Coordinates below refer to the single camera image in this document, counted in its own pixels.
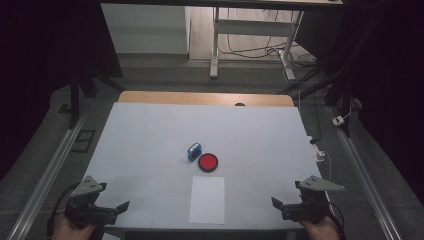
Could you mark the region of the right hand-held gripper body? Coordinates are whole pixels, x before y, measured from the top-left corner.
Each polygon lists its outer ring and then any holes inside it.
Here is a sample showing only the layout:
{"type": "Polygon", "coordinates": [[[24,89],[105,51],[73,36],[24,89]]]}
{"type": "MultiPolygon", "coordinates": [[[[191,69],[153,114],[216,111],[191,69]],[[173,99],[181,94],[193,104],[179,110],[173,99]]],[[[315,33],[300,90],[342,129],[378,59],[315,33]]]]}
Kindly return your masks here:
{"type": "Polygon", "coordinates": [[[330,213],[328,191],[344,191],[345,187],[320,177],[311,175],[300,181],[300,198],[298,204],[283,204],[282,218],[293,222],[310,221],[319,223],[330,213]]]}

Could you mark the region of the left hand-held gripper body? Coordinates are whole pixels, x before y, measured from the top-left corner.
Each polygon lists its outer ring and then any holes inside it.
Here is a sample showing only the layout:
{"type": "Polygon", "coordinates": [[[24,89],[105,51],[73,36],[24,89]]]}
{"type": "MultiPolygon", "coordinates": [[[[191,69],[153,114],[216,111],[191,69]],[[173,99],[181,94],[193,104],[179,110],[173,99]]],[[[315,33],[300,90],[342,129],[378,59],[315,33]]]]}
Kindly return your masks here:
{"type": "Polygon", "coordinates": [[[87,225],[114,225],[117,210],[95,204],[100,196],[100,183],[86,176],[72,191],[65,207],[65,216],[78,228],[87,225]]]}

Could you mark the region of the round red ink pad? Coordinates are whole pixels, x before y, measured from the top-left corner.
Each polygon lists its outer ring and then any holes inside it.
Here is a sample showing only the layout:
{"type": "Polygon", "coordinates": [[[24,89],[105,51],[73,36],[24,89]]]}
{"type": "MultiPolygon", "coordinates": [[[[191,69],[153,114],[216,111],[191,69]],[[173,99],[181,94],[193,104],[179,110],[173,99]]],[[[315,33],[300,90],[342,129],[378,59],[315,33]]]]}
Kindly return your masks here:
{"type": "Polygon", "coordinates": [[[212,153],[205,153],[198,159],[198,166],[201,171],[205,173],[211,173],[218,167],[218,158],[212,153]]]}

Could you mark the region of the blue stamp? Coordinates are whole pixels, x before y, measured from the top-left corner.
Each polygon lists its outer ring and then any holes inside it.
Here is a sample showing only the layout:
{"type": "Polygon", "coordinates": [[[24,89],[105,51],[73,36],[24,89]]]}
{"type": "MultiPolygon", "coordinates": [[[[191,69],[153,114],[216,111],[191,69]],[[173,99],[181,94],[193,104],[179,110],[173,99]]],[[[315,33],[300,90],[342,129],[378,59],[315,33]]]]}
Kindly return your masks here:
{"type": "Polygon", "coordinates": [[[202,146],[200,143],[194,143],[187,150],[187,158],[190,162],[195,161],[202,154],[202,146]]]}

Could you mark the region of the person's right hand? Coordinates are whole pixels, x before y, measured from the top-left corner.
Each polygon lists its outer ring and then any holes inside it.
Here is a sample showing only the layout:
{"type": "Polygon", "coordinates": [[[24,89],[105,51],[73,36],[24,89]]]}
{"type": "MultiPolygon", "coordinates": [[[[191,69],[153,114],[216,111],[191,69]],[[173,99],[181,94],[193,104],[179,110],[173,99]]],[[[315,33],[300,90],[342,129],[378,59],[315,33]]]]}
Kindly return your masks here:
{"type": "Polygon", "coordinates": [[[325,217],[319,223],[300,221],[299,224],[306,230],[310,240],[340,240],[336,224],[325,217]]]}

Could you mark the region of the person's left hand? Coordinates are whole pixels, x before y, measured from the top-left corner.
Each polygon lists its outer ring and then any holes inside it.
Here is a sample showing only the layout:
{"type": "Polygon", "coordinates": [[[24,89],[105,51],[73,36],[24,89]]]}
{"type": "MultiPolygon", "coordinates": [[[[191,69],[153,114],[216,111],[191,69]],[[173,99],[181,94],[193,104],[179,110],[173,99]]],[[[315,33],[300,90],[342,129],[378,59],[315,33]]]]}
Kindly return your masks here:
{"type": "Polygon", "coordinates": [[[78,228],[65,215],[61,215],[51,240],[89,240],[95,228],[95,225],[78,228]]]}

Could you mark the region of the white plug adapter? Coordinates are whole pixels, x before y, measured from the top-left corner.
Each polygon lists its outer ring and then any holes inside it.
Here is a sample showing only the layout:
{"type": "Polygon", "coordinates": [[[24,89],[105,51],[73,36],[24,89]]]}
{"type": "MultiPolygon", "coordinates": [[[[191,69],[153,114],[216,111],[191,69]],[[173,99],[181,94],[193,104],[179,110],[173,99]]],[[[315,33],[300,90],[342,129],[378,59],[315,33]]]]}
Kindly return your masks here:
{"type": "Polygon", "coordinates": [[[311,145],[313,156],[315,157],[317,162],[323,162],[325,160],[325,153],[321,151],[316,143],[318,142],[317,139],[312,138],[311,136],[308,137],[308,141],[311,145]]]}

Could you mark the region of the white paper sheet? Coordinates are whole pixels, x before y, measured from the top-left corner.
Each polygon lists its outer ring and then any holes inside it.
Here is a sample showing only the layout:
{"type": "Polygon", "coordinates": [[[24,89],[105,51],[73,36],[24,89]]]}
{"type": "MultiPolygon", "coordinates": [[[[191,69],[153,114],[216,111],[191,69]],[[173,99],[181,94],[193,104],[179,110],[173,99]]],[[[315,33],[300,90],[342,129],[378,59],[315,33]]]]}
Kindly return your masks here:
{"type": "Polygon", "coordinates": [[[193,177],[189,222],[225,223],[225,179],[223,177],[193,177]]]}

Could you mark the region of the black metal stand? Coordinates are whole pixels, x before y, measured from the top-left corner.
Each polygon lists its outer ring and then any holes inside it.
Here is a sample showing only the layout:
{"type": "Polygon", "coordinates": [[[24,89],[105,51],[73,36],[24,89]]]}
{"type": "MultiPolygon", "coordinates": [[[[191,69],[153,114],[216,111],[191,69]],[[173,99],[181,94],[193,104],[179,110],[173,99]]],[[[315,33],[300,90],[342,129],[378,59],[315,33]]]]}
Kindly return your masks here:
{"type": "Polygon", "coordinates": [[[332,86],[328,91],[324,101],[327,106],[335,106],[338,102],[341,102],[340,117],[344,120],[338,128],[345,134],[346,137],[350,138],[351,133],[349,130],[349,117],[352,113],[351,100],[352,100],[352,76],[351,67],[348,64],[344,64],[337,73],[333,76],[332,86]]]}
{"type": "Polygon", "coordinates": [[[80,70],[73,74],[70,82],[71,89],[71,121],[69,128],[72,129],[80,116],[79,90],[82,90],[86,97],[94,98],[97,87],[94,83],[94,73],[89,70],[80,70]]]}

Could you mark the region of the wooden table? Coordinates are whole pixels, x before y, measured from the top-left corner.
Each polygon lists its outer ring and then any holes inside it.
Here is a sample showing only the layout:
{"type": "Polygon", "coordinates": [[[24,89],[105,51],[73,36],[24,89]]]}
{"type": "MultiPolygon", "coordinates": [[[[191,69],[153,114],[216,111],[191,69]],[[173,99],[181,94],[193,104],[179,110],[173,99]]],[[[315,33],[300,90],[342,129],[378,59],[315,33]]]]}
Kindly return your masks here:
{"type": "Polygon", "coordinates": [[[118,102],[255,107],[294,106],[292,98],[288,95],[159,91],[124,91],[120,94],[118,102]]]}

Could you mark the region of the white cabinet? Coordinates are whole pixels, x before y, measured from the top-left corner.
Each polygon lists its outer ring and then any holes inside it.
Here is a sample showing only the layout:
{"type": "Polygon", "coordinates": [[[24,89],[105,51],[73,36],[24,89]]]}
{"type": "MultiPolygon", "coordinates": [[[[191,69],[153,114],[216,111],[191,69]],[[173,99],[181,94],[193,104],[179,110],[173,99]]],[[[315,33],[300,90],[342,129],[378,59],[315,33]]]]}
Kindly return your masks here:
{"type": "Polygon", "coordinates": [[[102,3],[118,53],[188,54],[188,7],[102,3]]]}

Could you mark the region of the aluminium rail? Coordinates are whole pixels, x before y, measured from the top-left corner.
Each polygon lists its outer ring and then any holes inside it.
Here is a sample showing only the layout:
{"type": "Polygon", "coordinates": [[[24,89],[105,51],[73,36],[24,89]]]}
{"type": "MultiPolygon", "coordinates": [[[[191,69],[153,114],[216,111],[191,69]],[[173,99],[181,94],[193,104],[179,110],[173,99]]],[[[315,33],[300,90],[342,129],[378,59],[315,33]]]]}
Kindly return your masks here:
{"type": "Polygon", "coordinates": [[[347,137],[340,126],[335,126],[335,131],[340,139],[343,148],[348,156],[348,159],[358,177],[362,189],[367,196],[370,206],[372,207],[375,217],[378,220],[380,227],[387,240],[403,240],[400,231],[398,230],[393,217],[391,216],[386,204],[380,196],[366,166],[364,165],[353,141],[347,137]]]}
{"type": "Polygon", "coordinates": [[[6,240],[25,240],[86,117],[87,112],[83,112],[76,120],[75,125],[65,132],[64,137],[50,159],[6,240]]]}

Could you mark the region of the white desk frame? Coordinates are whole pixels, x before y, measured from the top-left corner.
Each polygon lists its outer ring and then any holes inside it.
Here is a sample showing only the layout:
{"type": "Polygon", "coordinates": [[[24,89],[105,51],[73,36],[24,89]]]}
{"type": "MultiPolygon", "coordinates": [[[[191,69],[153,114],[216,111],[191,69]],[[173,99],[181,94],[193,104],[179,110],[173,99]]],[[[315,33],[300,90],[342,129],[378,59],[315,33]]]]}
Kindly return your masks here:
{"type": "Polygon", "coordinates": [[[268,36],[285,37],[286,44],[283,50],[278,50],[277,55],[283,66],[284,76],[292,81],[295,75],[289,63],[289,54],[293,45],[303,12],[295,11],[293,20],[288,22],[265,22],[253,20],[221,19],[220,9],[213,8],[213,45],[210,65],[210,78],[218,76],[218,40],[220,34],[246,35],[246,36],[268,36]]]}

